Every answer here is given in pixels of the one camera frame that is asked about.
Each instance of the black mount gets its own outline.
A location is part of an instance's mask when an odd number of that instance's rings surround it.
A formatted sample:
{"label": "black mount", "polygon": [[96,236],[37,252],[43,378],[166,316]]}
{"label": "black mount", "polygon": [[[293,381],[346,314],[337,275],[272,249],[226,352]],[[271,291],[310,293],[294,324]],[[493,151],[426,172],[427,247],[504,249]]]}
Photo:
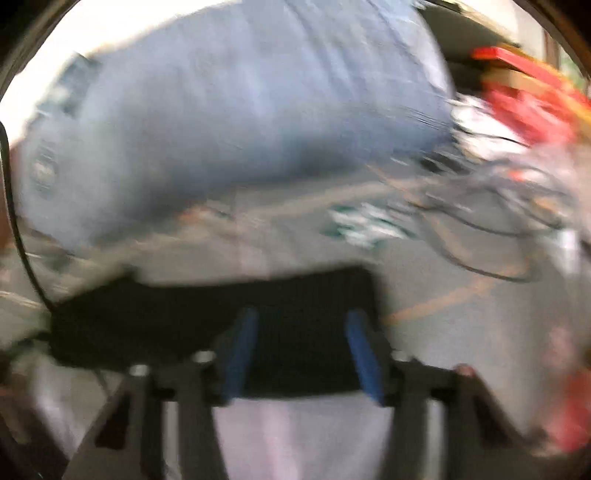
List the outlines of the black mount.
{"label": "black mount", "polygon": [[[64,479],[164,479],[162,404],[170,400],[178,403],[183,479],[227,479],[212,407],[241,396],[244,373],[248,375],[256,355],[252,341],[257,340],[253,332],[258,327],[248,328],[253,318],[256,315],[250,311],[250,316],[239,319],[239,328],[222,342],[225,348],[199,352],[170,367],[134,367],[134,374],[127,376],[88,432]],[[361,388],[383,407],[395,409],[380,478],[422,478],[429,399],[439,400],[446,409],[445,478],[553,478],[549,464],[530,454],[471,368],[448,371],[415,359],[396,360],[397,353],[371,327],[363,311],[349,312],[343,325],[344,335],[340,335],[349,342]],[[232,364],[242,365],[238,373]]]}

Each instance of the black cable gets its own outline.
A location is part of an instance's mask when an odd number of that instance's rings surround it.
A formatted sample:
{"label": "black cable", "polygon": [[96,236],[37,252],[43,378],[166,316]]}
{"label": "black cable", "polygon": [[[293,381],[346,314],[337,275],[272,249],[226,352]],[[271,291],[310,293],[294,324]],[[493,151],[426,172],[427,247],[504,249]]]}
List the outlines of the black cable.
{"label": "black cable", "polygon": [[[548,174],[547,172],[543,171],[540,168],[533,167],[533,166],[527,166],[527,165],[523,165],[523,164],[516,164],[511,160],[490,161],[490,162],[484,164],[479,169],[475,170],[472,173],[472,175],[480,174],[480,175],[494,176],[495,174],[491,173],[490,171],[494,170],[496,168],[499,168],[499,167],[509,168],[512,171],[515,171],[515,170],[520,171],[521,170],[521,171],[535,171],[535,172],[541,173],[546,177],[547,180],[550,181],[552,188],[547,188],[547,187],[536,185],[536,187],[533,188],[533,190],[537,190],[539,192],[541,191],[542,193],[544,193],[547,196],[549,195],[549,196],[560,197],[563,200],[566,200],[567,203],[569,203],[568,200],[572,200],[572,198],[568,194],[567,190],[552,175]],[[475,193],[482,193],[482,192],[486,192],[486,191],[491,192],[492,194],[495,195],[499,204],[507,211],[507,214],[509,214],[509,216],[511,218],[513,218],[515,216],[515,212],[512,211],[511,208],[509,207],[510,203],[518,206],[520,211],[525,216],[532,218],[539,223],[542,223],[544,226],[547,227],[547,230],[546,229],[543,229],[543,230],[526,229],[526,230],[509,232],[509,231],[501,231],[501,230],[492,229],[492,228],[489,228],[489,227],[486,227],[483,225],[478,225],[477,223],[471,222],[471,221],[463,218],[462,216],[455,213],[455,210],[457,210],[457,208],[455,206],[445,205],[444,202],[437,202],[436,204],[430,205],[428,203],[429,200],[427,202],[425,202],[424,204],[407,201],[407,204],[411,208],[414,208],[413,213],[407,212],[402,208],[396,208],[396,207],[392,207],[392,206],[389,206],[389,207],[392,210],[400,212],[400,213],[402,213],[402,212],[404,212],[406,214],[410,213],[412,215],[412,217],[415,219],[418,227],[422,230],[426,242],[437,253],[439,253],[443,258],[445,258],[446,260],[448,260],[449,262],[451,262],[455,266],[460,267],[466,271],[476,273],[478,275],[482,275],[484,277],[490,277],[490,278],[495,278],[497,280],[504,280],[504,281],[510,281],[510,282],[515,282],[515,283],[527,283],[527,282],[536,280],[540,276],[539,268],[537,267],[537,265],[534,262],[533,255],[531,255],[534,250],[534,247],[535,247],[535,243],[533,243],[534,237],[539,234],[547,233],[548,231],[550,231],[552,229],[559,229],[559,227],[561,227],[561,225],[559,223],[550,223],[544,219],[541,219],[531,209],[529,209],[525,206],[526,202],[517,202],[516,200],[505,197],[501,193],[501,189],[503,187],[504,186],[493,187],[490,185],[483,184],[481,181],[480,182],[477,181],[476,184],[473,186],[468,185],[468,188],[463,192],[463,194],[461,195],[461,198],[465,199],[467,196],[469,196],[471,194],[475,194]],[[422,191],[422,194],[423,194],[423,197],[425,197],[427,199],[429,198],[428,192],[426,192],[425,189]],[[518,242],[518,246],[522,252],[523,258],[525,259],[525,263],[528,265],[527,272],[523,276],[516,277],[516,276],[503,275],[500,273],[482,270],[480,268],[471,267],[471,266],[465,264],[461,259],[456,257],[452,252],[450,252],[445,247],[443,240],[437,234],[437,232],[434,231],[430,222],[428,221],[428,219],[427,219],[428,213],[442,213],[442,214],[445,214],[445,215],[453,218],[454,220],[456,220],[456,221],[458,221],[470,228],[477,229],[477,230],[480,230],[480,231],[483,231],[486,233],[491,233],[493,235],[515,238]]]}
{"label": "black cable", "polygon": [[466,135],[471,135],[473,137],[484,137],[484,138],[492,138],[493,140],[504,140],[507,142],[511,142],[511,143],[520,145],[522,147],[527,147],[527,148],[530,147],[530,145],[528,145],[527,143],[520,142],[519,140],[516,140],[515,138],[503,137],[501,135],[491,135],[491,134],[486,134],[486,133],[482,133],[482,132],[475,132],[472,130],[468,130],[466,127],[463,127],[459,124],[456,124],[454,127],[457,130],[459,130],[460,132],[463,132]]}
{"label": "black cable", "polygon": [[18,256],[21,259],[22,265],[25,268],[27,277],[33,286],[33,289],[37,293],[37,296],[45,305],[46,309],[53,313],[55,308],[53,303],[47,298],[45,291],[43,290],[33,268],[27,257],[27,251],[22,243],[22,237],[20,230],[18,229],[16,208],[14,206],[14,197],[12,192],[12,173],[10,168],[10,145],[8,144],[8,136],[4,124],[0,122],[0,158],[2,161],[2,181],[4,182],[4,198],[6,200],[8,221],[10,222],[10,228],[12,229],[12,236],[14,237],[14,244],[17,248]]}
{"label": "black cable", "polygon": [[525,262],[529,265],[527,272],[520,277],[514,277],[511,275],[503,275],[500,273],[490,272],[486,270],[482,270],[480,268],[471,267],[467,265],[454,254],[452,254],[445,246],[441,237],[433,230],[431,227],[430,222],[427,220],[426,212],[440,212],[445,213],[447,212],[443,210],[423,210],[417,209],[417,213],[414,215],[414,218],[417,221],[417,225],[421,229],[425,240],[434,249],[438,254],[440,254],[443,258],[448,260],[448,262],[452,263],[453,265],[460,267],[468,272],[472,272],[478,275],[482,275],[483,277],[490,277],[495,278],[497,280],[504,280],[514,283],[529,283],[531,281],[536,280],[539,277],[537,266],[535,265],[533,259],[529,255],[529,249],[526,248],[524,242],[530,241],[531,237],[520,237],[517,238],[519,249],[521,250]]}

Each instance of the person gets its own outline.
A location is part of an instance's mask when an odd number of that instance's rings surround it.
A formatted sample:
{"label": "person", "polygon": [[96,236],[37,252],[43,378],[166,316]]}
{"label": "person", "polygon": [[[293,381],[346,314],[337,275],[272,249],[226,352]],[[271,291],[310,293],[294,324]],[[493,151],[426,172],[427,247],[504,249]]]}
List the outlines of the person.
{"label": "person", "polygon": [[20,215],[72,252],[239,186],[326,176],[449,136],[409,0],[243,0],[76,56],[19,146]]}

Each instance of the gray floor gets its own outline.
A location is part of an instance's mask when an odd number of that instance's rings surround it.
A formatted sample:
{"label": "gray floor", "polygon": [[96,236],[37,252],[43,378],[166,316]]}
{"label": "gray floor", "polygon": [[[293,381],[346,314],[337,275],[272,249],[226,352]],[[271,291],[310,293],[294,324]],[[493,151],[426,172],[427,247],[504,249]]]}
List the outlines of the gray floor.
{"label": "gray floor", "polygon": [[[392,171],[382,175],[409,182],[410,173],[393,164]],[[136,265],[143,281],[154,284],[213,283],[363,262],[383,283],[383,320],[392,344],[430,365],[473,365],[510,418],[527,432],[551,400],[566,368],[568,352],[553,351],[556,339],[563,346],[569,342],[578,346],[588,337],[589,322],[574,315],[571,309],[572,287],[545,255],[537,260],[541,270],[538,281],[514,284],[463,271],[420,239],[392,239],[367,251],[323,234],[330,226],[328,211],[332,206],[361,202],[384,205],[393,198],[400,198],[400,191],[369,170],[287,187],[240,190],[227,199],[217,199],[233,212],[235,220],[222,219],[205,210],[194,221],[171,222],[124,244],[89,251],[59,273],[50,265],[52,255],[48,252],[52,247],[32,238],[27,238],[27,245],[41,278],[54,296],[68,295],[77,288],[100,282],[123,262]],[[493,222],[491,226],[504,227],[494,223],[502,219],[497,218],[497,211],[486,199],[476,199],[471,207],[478,215],[484,212],[484,217]],[[473,262],[473,266],[505,274],[524,271],[523,257],[513,239],[467,231],[444,218],[432,221],[438,222],[436,228],[448,247]],[[41,325],[43,315],[14,253],[5,259],[5,265],[0,309],[2,338],[7,342]],[[88,372],[55,366],[41,354],[27,365],[34,373],[33,390],[40,410],[60,443],[72,453],[104,402],[100,389]],[[116,376],[111,380],[116,383]],[[379,462],[379,445],[389,414],[377,411],[355,395],[332,404],[327,401],[315,401],[312,405],[312,401],[303,400],[291,406],[288,413],[278,403],[252,410],[252,403],[239,402],[229,413],[219,414],[218,425],[232,478],[277,478],[281,477],[277,472],[285,468],[296,472],[285,478],[363,478]],[[303,432],[308,427],[314,430],[315,423],[325,422],[320,437],[318,428],[315,430],[313,438],[318,442],[327,445],[330,439],[349,438],[351,432],[362,428],[361,423],[342,425],[339,419],[342,415],[355,417],[354,411],[358,421],[367,423],[363,428],[369,432],[347,446],[338,442],[333,450],[341,448],[339,455],[350,459],[348,467],[343,471],[327,469],[326,462],[310,453],[312,448],[303,447],[312,441],[306,436],[310,433]],[[254,431],[261,434],[263,441],[259,447],[254,442],[249,449],[254,449],[251,454],[255,457],[264,455],[266,460],[257,463],[266,465],[267,470],[252,466],[244,445],[232,443],[236,429],[254,436]],[[434,426],[429,434],[434,445],[438,432]],[[265,447],[266,437],[287,438],[288,445],[298,448],[290,448],[289,455],[281,449],[277,451],[277,445],[285,443],[277,440],[274,453],[270,454]],[[338,458],[331,449],[327,451],[328,458]],[[437,468],[433,465],[437,452],[434,448],[430,454],[426,478],[436,476]],[[176,471],[173,454],[172,457],[170,468]],[[353,457],[355,468],[350,466]]]}

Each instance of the metal screw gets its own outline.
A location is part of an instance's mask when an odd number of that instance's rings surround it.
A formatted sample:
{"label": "metal screw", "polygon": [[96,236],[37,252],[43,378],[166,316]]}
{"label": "metal screw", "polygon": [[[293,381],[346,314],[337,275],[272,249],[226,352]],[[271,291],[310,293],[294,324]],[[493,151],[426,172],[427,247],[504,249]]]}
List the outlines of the metal screw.
{"label": "metal screw", "polygon": [[197,364],[210,364],[216,359],[216,354],[211,350],[201,350],[195,352],[191,359]]}
{"label": "metal screw", "polygon": [[143,364],[133,365],[129,369],[129,374],[132,377],[147,377],[149,373],[150,373],[150,368],[148,365],[143,365]]}
{"label": "metal screw", "polygon": [[392,359],[397,362],[410,362],[413,358],[403,350],[392,350]]}

